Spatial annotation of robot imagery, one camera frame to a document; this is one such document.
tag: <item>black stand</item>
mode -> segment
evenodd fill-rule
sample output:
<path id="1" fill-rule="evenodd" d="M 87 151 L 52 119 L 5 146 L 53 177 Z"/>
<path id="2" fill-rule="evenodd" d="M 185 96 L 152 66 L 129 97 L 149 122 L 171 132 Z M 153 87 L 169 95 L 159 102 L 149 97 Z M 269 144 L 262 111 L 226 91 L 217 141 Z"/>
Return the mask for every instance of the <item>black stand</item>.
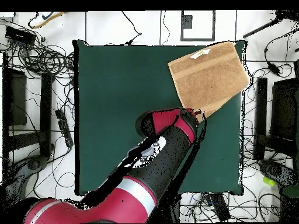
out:
<path id="1" fill-rule="evenodd" d="M 261 27 L 255 29 L 254 31 L 251 31 L 251 32 L 247 33 L 246 35 L 243 36 L 243 39 L 245 39 L 245 38 L 247 38 L 247 37 L 249 37 L 249 36 L 251 36 L 251 35 L 253 35 L 253 34 L 255 34 L 255 33 L 258 33 L 259 31 L 262 31 L 262 30 L 266 29 L 267 27 L 270 27 L 270 26 L 273 26 L 273 25 L 275 25 L 275 24 L 278 24 L 278 23 L 281 22 L 281 21 L 282 21 L 281 19 L 278 19 L 278 18 L 276 17 L 276 18 L 275 18 L 274 20 L 272 20 L 271 22 L 269 22 L 269 23 L 267 23 L 267 24 L 265 24 L 265 25 L 263 25 L 263 26 L 261 26 Z"/>
<path id="2" fill-rule="evenodd" d="M 13 104 L 13 97 L 9 88 L 12 84 L 12 70 L 4 67 L 3 101 L 5 106 Z M 51 144 L 51 101 L 52 83 L 54 77 L 50 73 L 41 75 L 40 100 L 40 131 L 28 134 L 9 136 L 8 126 L 4 131 L 4 154 L 21 149 L 32 144 L 40 144 L 40 155 L 25 158 L 13 165 L 4 167 L 2 189 L 5 188 L 6 207 L 25 199 L 27 182 L 31 175 L 42 171 L 50 158 L 54 145 Z M 4 125 L 10 123 L 12 116 L 7 110 L 4 112 Z"/>

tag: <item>black device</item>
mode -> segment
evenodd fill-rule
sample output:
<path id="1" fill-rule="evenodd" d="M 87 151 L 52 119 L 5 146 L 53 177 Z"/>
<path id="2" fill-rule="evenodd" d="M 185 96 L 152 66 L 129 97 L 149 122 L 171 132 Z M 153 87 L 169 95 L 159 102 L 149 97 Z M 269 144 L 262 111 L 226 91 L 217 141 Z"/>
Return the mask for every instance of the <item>black device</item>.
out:
<path id="1" fill-rule="evenodd" d="M 7 98 L 9 108 L 9 126 L 26 125 L 26 83 L 24 72 L 7 68 L 6 86 L 11 91 Z"/>
<path id="2" fill-rule="evenodd" d="M 274 83 L 272 87 L 271 135 L 288 140 L 295 139 L 297 122 L 295 93 L 298 89 L 299 79 L 297 78 Z"/>
<path id="3" fill-rule="evenodd" d="M 270 135 L 266 135 L 266 80 L 260 78 L 257 84 L 253 159 L 263 160 L 265 147 L 294 157 L 297 154 L 295 143 L 297 101 L 295 93 L 299 88 L 299 79 L 291 78 L 274 83 Z"/>
<path id="4" fill-rule="evenodd" d="M 72 140 L 71 132 L 68 128 L 67 118 L 65 117 L 64 112 L 61 109 L 55 111 L 56 117 L 59 119 L 58 125 L 61 133 L 64 137 L 65 144 L 68 148 L 73 147 L 74 142 Z"/>
<path id="5" fill-rule="evenodd" d="M 228 207 L 224 201 L 222 194 L 210 194 L 211 201 L 215 208 L 215 213 L 219 217 L 220 222 L 227 221 L 231 218 Z"/>
<path id="6" fill-rule="evenodd" d="M 293 186 L 298 183 L 298 177 L 292 169 L 272 160 L 259 161 L 260 172 L 265 177 L 276 181 L 281 186 Z"/>
<path id="7" fill-rule="evenodd" d="M 7 26 L 5 37 L 11 40 L 15 40 L 19 43 L 23 43 L 29 46 L 34 46 L 36 35 L 27 31 L 14 29 L 13 27 Z"/>

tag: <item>electrical cable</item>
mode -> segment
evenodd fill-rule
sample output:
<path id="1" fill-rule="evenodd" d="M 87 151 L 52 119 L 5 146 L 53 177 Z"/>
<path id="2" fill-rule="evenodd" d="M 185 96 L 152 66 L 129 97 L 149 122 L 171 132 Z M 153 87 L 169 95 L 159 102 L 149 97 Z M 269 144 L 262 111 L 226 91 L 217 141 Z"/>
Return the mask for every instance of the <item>electrical cable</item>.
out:
<path id="1" fill-rule="evenodd" d="M 55 76 L 56 81 L 61 86 L 64 87 L 64 94 L 67 97 L 66 100 L 62 100 L 58 96 L 58 94 L 56 94 L 54 89 L 52 89 L 52 91 L 57 96 L 57 98 L 62 102 L 62 104 L 60 104 L 60 105 L 61 105 L 61 108 L 64 109 L 64 113 L 65 113 L 66 117 L 67 117 L 67 113 L 70 112 L 71 117 L 74 120 L 75 105 L 74 105 L 73 100 L 71 100 L 71 97 L 70 97 L 70 93 L 73 90 L 73 88 L 70 86 L 70 84 L 71 84 L 71 82 L 74 81 L 73 80 L 73 77 L 74 77 L 74 72 L 73 72 L 74 53 L 71 52 L 69 55 L 67 55 L 65 50 L 57 45 L 44 46 L 42 43 L 45 41 L 45 38 L 43 36 L 41 36 L 40 33 L 33 31 L 33 30 L 26 29 L 26 28 L 22 27 L 21 25 L 18 25 L 14 22 L 9 22 L 4 19 L 2 19 L 2 20 L 6 23 L 12 23 L 12 24 L 17 25 L 18 27 L 20 27 L 19 30 L 25 30 L 29 33 L 33 33 L 36 35 L 36 40 L 35 40 L 34 45 L 23 45 L 14 40 L 9 40 L 7 45 L 1 44 L 4 47 L 4 51 L 9 53 L 9 56 L 10 56 L 9 61 L 12 61 L 12 58 L 14 58 L 14 57 L 17 57 L 20 61 L 20 65 L 15 65 L 15 64 L 10 63 L 9 67 L 17 69 L 19 71 L 25 71 L 26 72 L 25 76 L 28 79 L 41 79 L 42 73 L 52 73 L 52 75 Z M 62 52 L 55 51 L 55 50 L 53 50 L 54 48 L 55 49 L 60 48 Z M 60 82 L 60 79 L 69 79 L 70 82 L 67 84 L 63 84 Z M 27 87 L 26 87 L 26 90 L 29 91 L 31 94 L 38 95 L 40 97 L 40 94 L 31 92 Z M 36 105 L 39 106 L 39 104 L 36 102 L 36 99 L 34 99 L 34 98 L 28 99 L 26 101 L 31 101 L 31 100 L 34 100 Z M 28 118 L 33 126 L 33 129 L 34 129 L 35 133 L 37 134 L 37 138 L 39 140 L 39 135 L 36 131 L 36 128 L 31 120 L 30 116 L 28 115 L 28 113 L 26 113 L 26 115 L 28 116 Z M 60 158 L 62 158 L 62 160 L 63 160 L 65 155 L 67 155 L 70 151 L 71 151 L 71 149 L 68 149 L 68 151 L 64 155 L 55 157 L 47 163 L 48 164 L 51 162 L 53 163 L 55 160 L 58 160 Z M 21 169 L 22 166 L 24 166 L 26 164 L 26 163 L 24 163 L 22 165 L 19 165 L 22 162 L 26 161 L 28 159 L 28 157 L 12 164 L 10 169 L 12 170 L 12 168 L 14 168 L 14 170 L 13 170 L 13 173 L 11 173 L 12 176 L 10 176 L 10 177 L 13 177 L 13 174 L 17 173 L 18 170 Z M 36 183 L 33 188 L 33 191 L 35 194 L 36 194 L 35 188 L 38 187 L 43 182 L 42 181 L 41 183 L 36 185 L 37 180 L 36 180 Z M 11 183 L 11 180 L 2 181 L 1 184 L 3 185 L 3 184 L 10 184 L 10 183 Z"/>
<path id="2" fill-rule="evenodd" d="M 166 11 L 164 12 L 164 17 L 163 17 L 163 25 L 166 27 L 166 25 L 165 25 L 165 15 L 166 15 Z M 164 44 L 168 41 L 168 39 L 169 39 L 169 37 L 170 37 L 170 35 L 171 35 L 171 33 L 170 33 L 168 27 L 166 27 L 166 29 L 167 29 L 167 31 L 168 31 L 168 37 L 167 37 L 167 40 L 163 42 L 162 46 L 164 46 Z"/>
<path id="3" fill-rule="evenodd" d="M 136 31 L 136 28 L 135 28 L 134 23 L 133 23 L 133 22 L 126 16 L 126 14 L 125 14 L 123 11 L 122 11 L 122 13 L 123 13 L 124 17 L 127 18 L 127 20 L 132 24 L 132 26 L 133 26 L 135 32 L 136 32 L 138 35 L 142 35 L 142 33 Z"/>

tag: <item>wire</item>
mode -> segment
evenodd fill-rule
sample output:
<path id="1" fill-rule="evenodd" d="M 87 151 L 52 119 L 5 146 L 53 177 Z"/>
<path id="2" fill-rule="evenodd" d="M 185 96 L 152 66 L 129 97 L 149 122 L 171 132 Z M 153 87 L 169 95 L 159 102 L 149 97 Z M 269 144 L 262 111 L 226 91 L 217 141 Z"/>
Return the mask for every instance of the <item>wire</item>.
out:
<path id="1" fill-rule="evenodd" d="M 166 11 L 164 12 L 164 17 L 163 17 L 163 25 L 166 27 L 166 25 L 165 25 L 165 15 L 166 15 Z M 164 46 L 164 44 L 168 41 L 169 36 L 171 35 L 171 33 L 170 33 L 168 27 L 166 27 L 166 29 L 167 29 L 167 31 L 168 31 L 168 37 L 167 37 L 167 40 L 164 41 L 164 43 L 162 44 L 162 46 Z"/>
<path id="2" fill-rule="evenodd" d="M 138 32 L 138 31 L 136 31 L 136 28 L 135 28 L 135 25 L 134 25 L 134 23 L 126 16 L 126 14 L 122 11 L 122 13 L 123 13 L 123 15 L 124 15 L 124 17 L 126 17 L 127 18 L 127 20 L 132 24 L 132 26 L 133 26 L 133 28 L 134 28 L 134 30 L 135 30 L 135 32 L 138 34 L 138 36 L 140 36 L 140 35 L 142 35 L 142 33 L 140 33 L 140 32 Z"/>
<path id="3" fill-rule="evenodd" d="M 18 105 L 16 105 L 16 104 L 13 104 L 13 105 L 15 107 L 17 107 L 18 109 L 22 110 L 24 113 L 26 113 L 26 115 L 28 116 L 28 118 L 29 118 L 29 120 L 31 122 L 31 125 L 32 125 L 32 127 L 33 127 L 33 129 L 34 129 L 34 131 L 36 133 L 37 140 L 39 140 L 39 144 L 40 144 L 40 135 L 37 133 L 36 128 L 35 128 L 34 124 L 32 123 L 32 120 L 31 120 L 30 116 L 28 115 L 28 113 L 24 109 L 22 109 L 21 107 L 19 107 Z"/>
<path id="4" fill-rule="evenodd" d="M 265 194 L 263 194 L 263 195 L 261 195 L 261 196 L 259 197 L 259 201 L 258 201 L 259 212 L 260 212 L 260 215 L 261 215 L 261 217 L 262 217 L 262 219 L 263 219 L 264 222 L 267 222 L 267 221 L 266 221 L 266 219 L 265 219 L 264 216 L 263 216 L 263 212 L 262 212 L 262 207 L 261 207 L 261 203 L 260 203 L 260 201 L 261 201 L 261 199 L 262 199 L 264 196 L 267 196 L 267 195 L 271 195 L 272 197 L 276 197 L 276 198 L 280 201 L 280 198 L 279 198 L 277 195 L 273 194 L 273 193 L 265 193 Z M 274 214 L 274 215 L 276 215 L 276 216 L 279 216 L 278 207 L 276 207 L 276 206 L 274 206 L 274 205 L 271 205 L 271 209 L 272 209 L 272 210 L 275 210 L 276 212 L 272 212 L 272 211 L 268 210 L 267 208 L 265 208 L 265 209 L 267 210 L 267 213 L 268 213 L 268 212 L 271 212 L 272 214 Z"/>
<path id="5" fill-rule="evenodd" d="M 160 37 L 159 37 L 159 46 L 161 46 L 161 34 L 162 34 L 162 11 L 160 11 Z"/>
<path id="6" fill-rule="evenodd" d="M 64 187 L 64 188 L 70 188 L 70 187 L 73 187 L 73 186 L 75 185 L 75 183 L 74 183 L 73 185 L 66 187 L 66 186 L 63 186 L 63 185 L 60 185 L 60 184 L 59 184 L 59 181 L 61 180 L 61 178 L 62 178 L 64 175 L 66 175 L 66 174 L 72 174 L 72 175 L 75 176 L 74 173 L 71 173 L 70 171 L 68 171 L 68 172 L 64 173 L 63 175 L 61 175 L 61 176 L 59 177 L 58 181 L 55 180 L 55 181 L 56 181 L 56 186 L 55 186 L 55 191 L 54 191 L 54 198 L 56 198 L 56 189 L 57 189 L 57 186 L 58 186 L 58 185 L 61 186 L 61 187 Z"/>
<path id="7" fill-rule="evenodd" d="M 288 64 L 288 63 L 285 63 L 285 64 L 283 64 L 283 65 L 281 65 L 281 66 L 278 66 L 278 67 L 275 66 L 274 64 L 271 64 L 271 63 L 267 60 L 267 56 L 266 56 L 266 53 L 268 52 L 268 46 L 269 46 L 269 44 L 272 43 L 273 41 L 288 36 L 288 39 L 287 39 L 287 51 L 286 51 L 286 57 L 285 57 L 285 61 L 287 61 L 288 41 L 289 41 L 289 39 L 290 39 L 291 34 L 293 34 L 293 33 L 297 32 L 297 31 L 299 31 L 299 29 L 294 29 L 294 30 L 293 30 L 294 26 L 297 25 L 297 24 L 298 24 L 298 23 L 296 22 L 296 23 L 292 26 L 290 32 L 288 32 L 288 33 L 286 33 L 286 34 L 284 34 L 284 35 L 282 35 L 282 36 L 280 36 L 280 37 L 274 38 L 273 40 L 271 40 L 270 42 L 268 42 L 268 44 L 267 44 L 267 46 L 266 46 L 266 48 L 265 48 L 265 50 L 264 50 L 265 60 L 266 60 L 267 64 L 269 65 L 269 67 L 270 67 L 270 66 L 272 66 L 272 67 L 274 67 L 274 68 L 275 68 L 275 67 L 276 67 L 276 68 L 279 68 L 279 67 L 280 67 L 280 68 L 282 69 L 282 72 L 280 72 L 280 71 L 279 71 L 278 73 L 273 72 L 273 73 L 275 73 L 277 76 L 279 76 L 279 77 L 281 77 L 281 78 L 286 78 L 286 77 L 290 76 L 291 73 L 292 73 L 292 68 L 293 68 L 293 67 L 292 67 L 290 64 Z M 289 73 L 287 76 L 281 76 L 281 74 L 283 73 L 283 68 L 282 68 L 282 66 L 284 66 L 284 65 L 289 66 L 290 69 L 291 69 L 290 73 Z"/>

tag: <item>dark green mat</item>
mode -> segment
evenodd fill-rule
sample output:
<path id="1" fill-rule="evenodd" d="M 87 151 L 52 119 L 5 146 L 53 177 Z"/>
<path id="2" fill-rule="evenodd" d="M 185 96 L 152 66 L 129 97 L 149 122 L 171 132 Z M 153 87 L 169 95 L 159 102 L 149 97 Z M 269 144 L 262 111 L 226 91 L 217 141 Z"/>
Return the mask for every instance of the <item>dark green mat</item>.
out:
<path id="1" fill-rule="evenodd" d="M 78 175 L 76 170 L 76 183 L 80 194 L 84 194 L 97 189 L 127 151 L 141 141 L 135 130 L 140 114 L 182 106 L 167 63 L 203 47 L 77 44 L 79 133 L 75 133 L 75 139 L 79 137 L 80 171 Z M 236 44 L 240 57 L 244 44 Z M 240 108 L 238 94 L 207 119 L 205 140 L 181 192 L 241 193 Z"/>

